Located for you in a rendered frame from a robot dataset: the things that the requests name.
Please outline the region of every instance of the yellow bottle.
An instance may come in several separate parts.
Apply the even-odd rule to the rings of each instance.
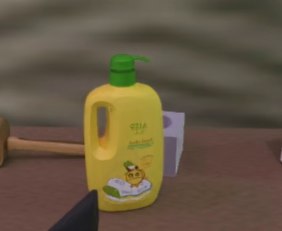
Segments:
[[[134,60],[117,54],[110,62],[110,84],[94,89],[85,102],[84,142],[89,190],[99,209],[125,211],[152,204],[164,166],[162,105],[149,86],[136,83]],[[98,136],[97,109],[107,109],[106,131]]]

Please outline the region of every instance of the wooden hammer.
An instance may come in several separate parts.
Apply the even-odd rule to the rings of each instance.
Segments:
[[[7,151],[43,151],[57,154],[84,156],[84,145],[65,142],[47,142],[23,140],[10,136],[10,124],[0,117],[0,166],[3,164]]]

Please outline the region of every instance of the mallet handle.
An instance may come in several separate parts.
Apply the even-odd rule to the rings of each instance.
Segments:
[[[7,139],[7,149],[84,156],[83,144],[68,142],[32,141],[20,139],[14,136],[10,136]]]

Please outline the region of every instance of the cartoon chick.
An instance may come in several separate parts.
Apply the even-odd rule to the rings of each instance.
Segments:
[[[124,167],[127,169],[125,177],[126,181],[130,184],[130,187],[138,187],[145,179],[145,172],[142,169],[138,169],[138,166],[130,161],[126,161]]]

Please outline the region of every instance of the pump nozzle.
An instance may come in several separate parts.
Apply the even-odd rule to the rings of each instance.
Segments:
[[[110,60],[110,84],[116,87],[129,87],[136,83],[135,60],[149,62],[142,56],[116,54]]]

